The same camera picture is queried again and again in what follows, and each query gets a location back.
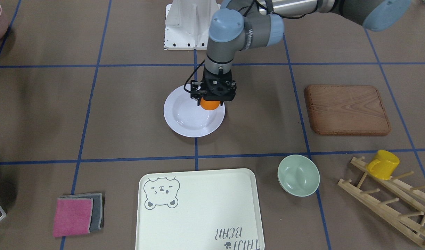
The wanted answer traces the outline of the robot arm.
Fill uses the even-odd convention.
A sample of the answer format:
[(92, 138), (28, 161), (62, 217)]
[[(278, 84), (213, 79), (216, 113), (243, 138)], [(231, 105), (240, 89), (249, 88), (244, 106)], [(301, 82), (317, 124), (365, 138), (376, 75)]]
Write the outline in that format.
[(232, 101), (237, 89), (231, 72), (235, 53), (279, 43), (285, 19), (335, 13), (379, 32), (395, 24), (410, 4), (409, 0), (224, 0), (211, 18), (202, 79), (189, 77), (184, 90), (206, 110)]

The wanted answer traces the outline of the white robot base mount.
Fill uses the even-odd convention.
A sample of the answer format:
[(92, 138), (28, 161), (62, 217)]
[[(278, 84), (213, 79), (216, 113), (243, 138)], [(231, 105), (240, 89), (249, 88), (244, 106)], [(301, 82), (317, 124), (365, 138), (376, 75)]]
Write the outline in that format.
[(210, 22), (219, 8), (215, 0), (173, 0), (166, 5), (164, 48), (206, 50)]

